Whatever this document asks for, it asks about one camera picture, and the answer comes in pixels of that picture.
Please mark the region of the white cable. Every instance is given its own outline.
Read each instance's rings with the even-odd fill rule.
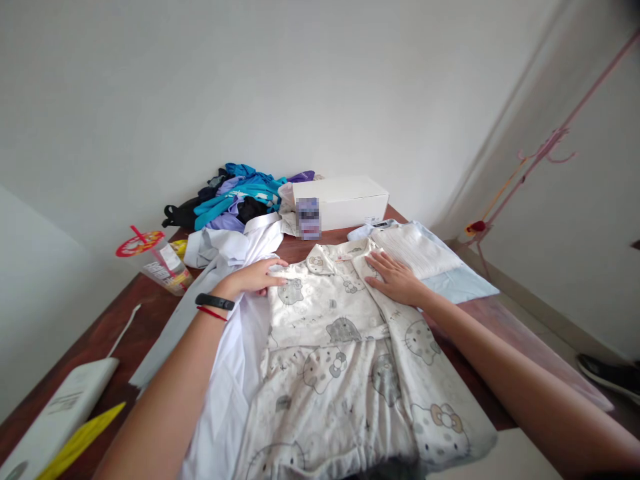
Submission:
[[[133,309],[133,311],[131,312],[131,316],[129,318],[129,321],[127,322],[127,324],[125,325],[124,330],[122,330],[122,332],[120,333],[120,336],[118,337],[118,340],[115,341],[115,343],[113,344],[113,347],[111,348],[111,351],[109,352],[109,354],[107,355],[107,358],[109,358],[111,356],[111,354],[113,353],[113,351],[115,350],[115,348],[118,346],[118,343],[120,343],[120,340],[122,340],[122,336],[125,334],[125,332],[127,331],[127,329],[129,328],[131,322],[133,321],[133,318],[135,317],[135,313],[138,311],[138,309],[142,306],[142,304],[138,304],[136,305],[136,307]]]

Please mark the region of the plastic cup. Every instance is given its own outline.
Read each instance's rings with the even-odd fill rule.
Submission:
[[[158,285],[181,297],[193,283],[193,277],[161,231],[141,233],[124,242],[115,251],[117,257],[127,259]]]

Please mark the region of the baseboard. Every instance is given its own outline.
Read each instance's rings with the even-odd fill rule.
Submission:
[[[482,266],[480,256],[470,248],[463,247],[457,239],[445,242],[449,248],[480,276],[485,277],[485,270]],[[504,272],[487,262],[487,268],[491,277],[490,282],[520,304],[524,310],[540,320],[544,326],[554,332],[558,337],[567,342],[574,350],[585,353],[608,363],[628,363],[629,359],[624,358],[620,352],[602,343],[580,326],[569,320],[558,310],[534,295],[527,288],[516,280],[506,275]]]

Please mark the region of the black shoe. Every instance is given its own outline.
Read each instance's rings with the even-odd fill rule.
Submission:
[[[580,354],[576,362],[582,373],[610,390],[628,396],[640,404],[640,369],[630,365],[607,365],[588,355]]]

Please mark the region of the cup lid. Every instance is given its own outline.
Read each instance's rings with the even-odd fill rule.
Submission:
[[[147,241],[142,242],[138,236],[124,242],[118,250],[115,251],[117,257],[126,258],[140,255],[142,252],[154,248],[165,237],[165,234],[160,230],[154,230],[142,234]]]

